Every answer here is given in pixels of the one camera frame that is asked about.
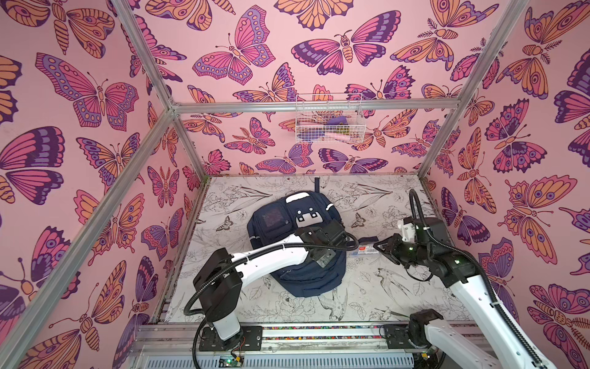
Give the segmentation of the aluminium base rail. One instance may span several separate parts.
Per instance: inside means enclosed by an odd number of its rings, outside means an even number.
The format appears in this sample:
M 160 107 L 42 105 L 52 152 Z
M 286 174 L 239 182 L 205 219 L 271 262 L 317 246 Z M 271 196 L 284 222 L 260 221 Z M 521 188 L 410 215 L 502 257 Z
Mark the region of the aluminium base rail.
M 448 322 L 493 353 L 471 321 Z M 213 330 L 196 324 L 142 326 L 129 368 L 219 368 L 220 356 L 243 356 L 235 368 L 462 368 L 437 348 L 414 347 L 405 321 L 244 324 L 244 340 L 224 350 Z

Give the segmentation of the purple item in basket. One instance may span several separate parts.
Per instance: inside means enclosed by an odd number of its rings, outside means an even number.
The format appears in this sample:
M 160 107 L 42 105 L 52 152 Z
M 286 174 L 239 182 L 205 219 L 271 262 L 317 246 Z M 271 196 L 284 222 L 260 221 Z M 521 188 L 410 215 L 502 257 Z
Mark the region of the purple item in basket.
M 346 116 L 337 116 L 330 118 L 325 126 L 348 126 L 348 119 Z

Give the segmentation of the pink item in basket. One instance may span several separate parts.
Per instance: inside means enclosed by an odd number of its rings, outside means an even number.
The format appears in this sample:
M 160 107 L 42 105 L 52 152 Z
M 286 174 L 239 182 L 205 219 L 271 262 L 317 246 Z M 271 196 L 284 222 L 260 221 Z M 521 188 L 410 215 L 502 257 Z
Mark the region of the pink item in basket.
M 349 143 L 351 140 L 351 136 L 344 135 L 344 134 L 337 134 L 333 132 L 327 132 L 324 134 L 323 141 L 325 142 L 342 142 L 342 143 Z

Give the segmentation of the green circuit board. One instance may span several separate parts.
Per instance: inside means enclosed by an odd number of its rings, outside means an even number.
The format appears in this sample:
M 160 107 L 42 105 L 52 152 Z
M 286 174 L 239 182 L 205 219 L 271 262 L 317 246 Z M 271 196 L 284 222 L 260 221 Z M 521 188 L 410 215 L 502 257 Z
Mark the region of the green circuit board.
M 219 368 L 235 368 L 235 367 L 243 367 L 244 365 L 244 357 L 243 356 L 232 356 L 232 355 L 224 355 L 220 356 L 218 361 Z

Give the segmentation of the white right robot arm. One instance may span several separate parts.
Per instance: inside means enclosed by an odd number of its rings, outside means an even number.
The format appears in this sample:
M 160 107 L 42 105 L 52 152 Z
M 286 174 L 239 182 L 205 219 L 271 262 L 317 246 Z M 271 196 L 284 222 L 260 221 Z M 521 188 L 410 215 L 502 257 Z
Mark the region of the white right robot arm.
M 553 368 L 502 303 L 482 265 L 444 240 L 442 221 L 424 215 L 415 190 L 410 190 L 409 199 L 411 215 L 399 221 L 396 234 L 373 247 L 393 264 L 425 267 L 439 278 L 470 313 L 493 353 L 458 333 L 433 309 L 410 315 L 410 343 L 437 348 L 462 368 Z

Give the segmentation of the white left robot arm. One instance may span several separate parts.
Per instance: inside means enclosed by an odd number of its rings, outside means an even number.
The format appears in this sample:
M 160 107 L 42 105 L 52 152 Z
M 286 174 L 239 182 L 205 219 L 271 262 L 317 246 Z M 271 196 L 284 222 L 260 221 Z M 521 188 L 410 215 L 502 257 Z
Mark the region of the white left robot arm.
M 236 316 L 243 287 L 282 268 L 304 263 L 312 251 L 352 252 L 359 245 L 341 223 L 332 221 L 324 227 L 299 228 L 280 241 L 250 252 L 231 255 L 220 248 L 193 279 L 195 293 L 183 314 L 202 315 L 202 325 L 212 327 L 224 350 L 232 350 L 244 340 Z

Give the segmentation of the clear pen refill package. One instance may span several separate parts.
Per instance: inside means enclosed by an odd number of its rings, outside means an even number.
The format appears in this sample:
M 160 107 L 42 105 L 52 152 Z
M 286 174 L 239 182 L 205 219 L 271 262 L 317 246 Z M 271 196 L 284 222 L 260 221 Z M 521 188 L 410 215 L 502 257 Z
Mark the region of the clear pen refill package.
M 359 239 L 358 248 L 348 252 L 348 254 L 352 257 L 364 257 L 369 255 L 378 255 L 378 250 L 373 247 L 376 243 L 378 243 L 378 237 L 363 237 Z

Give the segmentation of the navy blue backpack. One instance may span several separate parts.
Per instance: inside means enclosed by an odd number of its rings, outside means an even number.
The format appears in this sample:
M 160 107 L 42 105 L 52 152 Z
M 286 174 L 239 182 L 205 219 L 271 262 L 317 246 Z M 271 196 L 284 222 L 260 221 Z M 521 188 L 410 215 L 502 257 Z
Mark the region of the navy blue backpack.
M 256 210 L 247 224 L 252 248 L 258 249 L 293 235 L 299 228 L 323 226 L 331 221 L 342 221 L 332 201 L 320 192 L 319 179 L 315 190 L 296 192 L 266 204 Z M 347 253 L 338 263 L 321 268 L 309 258 L 300 264 L 285 267 L 271 275 L 277 282 L 298 298 L 322 295 L 340 285 L 346 273 Z

